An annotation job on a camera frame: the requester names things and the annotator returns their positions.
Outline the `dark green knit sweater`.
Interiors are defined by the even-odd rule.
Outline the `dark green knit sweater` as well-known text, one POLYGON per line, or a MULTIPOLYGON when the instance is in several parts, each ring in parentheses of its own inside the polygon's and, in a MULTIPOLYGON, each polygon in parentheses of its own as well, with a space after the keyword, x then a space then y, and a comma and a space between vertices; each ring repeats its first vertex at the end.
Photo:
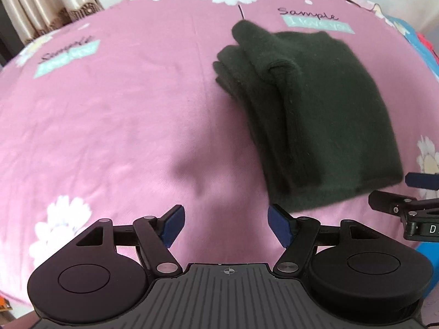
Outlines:
POLYGON ((213 69, 245 111, 271 203, 300 212, 401 182, 388 110, 347 44, 248 20, 231 33, 213 69))

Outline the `blue patterned blanket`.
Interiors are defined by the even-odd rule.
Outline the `blue patterned blanket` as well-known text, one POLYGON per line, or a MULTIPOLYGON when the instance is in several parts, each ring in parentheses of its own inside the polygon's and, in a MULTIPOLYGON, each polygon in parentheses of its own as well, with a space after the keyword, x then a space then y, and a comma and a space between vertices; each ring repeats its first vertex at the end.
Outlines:
POLYGON ((392 23, 412 48, 417 51, 432 73, 438 76, 438 55, 433 44, 407 22, 394 18, 392 23))

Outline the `beige lace-trimmed curtain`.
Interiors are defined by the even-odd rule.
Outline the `beige lace-trimmed curtain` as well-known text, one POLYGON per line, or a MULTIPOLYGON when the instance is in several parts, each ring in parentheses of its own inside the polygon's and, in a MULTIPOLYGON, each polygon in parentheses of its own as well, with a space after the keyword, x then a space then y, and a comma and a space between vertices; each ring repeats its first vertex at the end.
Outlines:
POLYGON ((98 0, 1 0, 24 45, 102 10, 98 0))

